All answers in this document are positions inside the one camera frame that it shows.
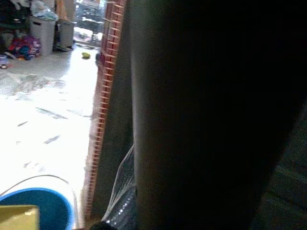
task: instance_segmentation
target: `trash can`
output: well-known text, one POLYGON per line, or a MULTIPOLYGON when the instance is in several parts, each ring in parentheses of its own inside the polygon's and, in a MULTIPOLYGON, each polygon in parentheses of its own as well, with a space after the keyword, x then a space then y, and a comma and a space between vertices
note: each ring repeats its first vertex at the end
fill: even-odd
POLYGON ((44 21, 39 18, 30 17, 30 34, 41 42, 42 56, 48 56, 52 53, 55 21, 44 21))

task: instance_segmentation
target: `plastic wrap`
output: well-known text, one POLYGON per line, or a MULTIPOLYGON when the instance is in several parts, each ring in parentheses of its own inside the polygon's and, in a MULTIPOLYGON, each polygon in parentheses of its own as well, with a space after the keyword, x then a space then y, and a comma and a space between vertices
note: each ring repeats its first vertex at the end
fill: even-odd
POLYGON ((39 0, 32 1, 31 13, 34 17, 45 21, 57 21, 59 18, 45 3, 39 0))
POLYGON ((136 230, 136 184, 133 146, 121 162, 102 221, 118 230, 136 230))

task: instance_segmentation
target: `floor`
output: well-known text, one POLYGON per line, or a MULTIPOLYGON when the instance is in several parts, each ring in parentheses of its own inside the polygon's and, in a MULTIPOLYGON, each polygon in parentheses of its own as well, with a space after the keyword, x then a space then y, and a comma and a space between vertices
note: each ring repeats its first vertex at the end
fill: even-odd
POLYGON ((6 193, 50 187, 66 194, 78 209, 74 229, 84 227, 97 52, 76 46, 31 61, 11 60, 8 69, 0 69, 0 174, 7 175, 1 177, 0 194, 32 176, 56 176, 31 179, 6 193), (83 59, 82 52, 91 58, 83 59))

